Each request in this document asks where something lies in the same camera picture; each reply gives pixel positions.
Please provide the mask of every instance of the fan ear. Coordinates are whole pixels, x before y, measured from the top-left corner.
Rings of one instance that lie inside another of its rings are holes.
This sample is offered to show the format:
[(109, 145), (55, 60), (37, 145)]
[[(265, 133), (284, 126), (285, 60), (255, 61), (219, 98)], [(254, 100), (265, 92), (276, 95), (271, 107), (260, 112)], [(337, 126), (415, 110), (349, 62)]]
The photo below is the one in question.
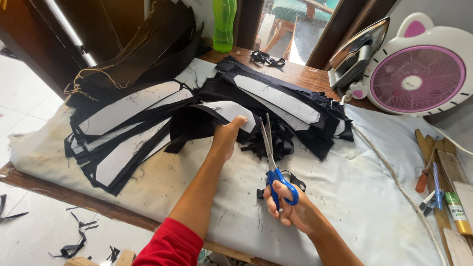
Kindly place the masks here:
[(434, 27), (432, 20), (424, 13), (410, 14), (397, 31), (398, 38), (411, 38)]

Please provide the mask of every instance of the scissors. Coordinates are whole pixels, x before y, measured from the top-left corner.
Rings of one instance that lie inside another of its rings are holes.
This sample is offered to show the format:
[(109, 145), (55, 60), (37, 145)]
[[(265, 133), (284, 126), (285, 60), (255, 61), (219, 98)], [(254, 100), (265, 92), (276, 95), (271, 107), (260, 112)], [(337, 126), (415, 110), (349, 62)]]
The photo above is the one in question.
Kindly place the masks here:
[(291, 191), (292, 201), (290, 201), (287, 198), (284, 198), (284, 200), (290, 206), (294, 206), (299, 202), (299, 193), (291, 183), (289, 183), (288, 181), (286, 181), (286, 179), (284, 179), (284, 177), (281, 174), (281, 171), (279, 171), (279, 168), (276, 167), (276, 163), (274, 162), (273, 152), (272, 152), (271, 124), (269, 122), (269, 114), (266, 114), (266, 121), (267, 121), (267, 124), (266, 124), (267, 129), (264, 128), (264, 124), (261, 121), (261, 132), (263, 134), (264, 146), (266, 148), (266, 154), (268, 155), (268, 163), (269, 163), (269, 171), (267, 174), (268, 178), (266, 179), (266, 186), (268, 186), (268, 184), (270, 185), (272, 199), (274, 200), (274, 203), (276, 204), (276, 210), (279, 211), (279, 195), (276, 193), (276, 191), (274, 191), (274, 188), (272, 187), (272, 183), (274, 182), (274, 180), (278, 180), (283, 185), (287, 186), (289, 190)]

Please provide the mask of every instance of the white fan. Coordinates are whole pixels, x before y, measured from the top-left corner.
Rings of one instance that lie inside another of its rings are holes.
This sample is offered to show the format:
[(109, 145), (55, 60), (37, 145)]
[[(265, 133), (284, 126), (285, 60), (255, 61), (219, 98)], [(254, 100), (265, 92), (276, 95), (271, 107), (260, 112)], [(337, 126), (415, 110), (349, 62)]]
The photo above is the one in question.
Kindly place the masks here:
[(396, 38), (381, 47), (363, 81), (347, 91), (368, 96), (378, 108), (398, 115), (431, 115), (452, 108), (473, 93), (473, 35), (434, 27), (423, 13), (408, 16)]

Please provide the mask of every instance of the screwdriver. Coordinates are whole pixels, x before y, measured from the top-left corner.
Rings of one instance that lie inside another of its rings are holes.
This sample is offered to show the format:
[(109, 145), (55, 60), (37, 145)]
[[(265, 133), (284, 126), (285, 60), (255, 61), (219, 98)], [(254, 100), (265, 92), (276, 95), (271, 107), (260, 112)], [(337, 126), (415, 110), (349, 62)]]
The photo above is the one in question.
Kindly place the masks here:
[(427, 169), (429, 169), (430, 163), (432, 162), (432, 159), (434, 158), (435, 147), (437, 146), (437, 141), (438, 141), (438, 137), (435, 139), (434, 149), (432, 150), (432, 153), (430, 154), (429, 162), (427, 163), (427, 166), (425, 167), (425, 169), (422, 170), (422, 174), (420, 175), (419, 180), (417, 181), (415, 191), (419, 193), (424, 192), (425, 186), (427, 185), (427, 177), (429, 176), (429, 173), (427, 173)]

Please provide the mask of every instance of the scissor blade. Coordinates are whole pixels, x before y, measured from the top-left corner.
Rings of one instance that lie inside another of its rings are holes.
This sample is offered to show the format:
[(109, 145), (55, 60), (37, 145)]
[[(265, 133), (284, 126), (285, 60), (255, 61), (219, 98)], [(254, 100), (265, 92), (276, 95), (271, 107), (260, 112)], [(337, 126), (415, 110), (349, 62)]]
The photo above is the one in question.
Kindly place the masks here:
[(266, 133), (268, 134), (268, 141), (269, 141), (269, 147), (271, 149), (271, 155), (273, 155), (273, 149), (272, 149), (272, 136), (271, 136), (271, 123), (269, 121), (269, 114), (266, 113)]
[(266, 130), (264, 129), (264, 124), (261, 121), (261, 133), (263, 133), (264, 147), (266, 148), (266, 155), (268, 156), (269, 170), (274, 171), (276, 169), (276, 164), (272, 158), (271, 147), (269, 146), (268, 135), (266, 135)]

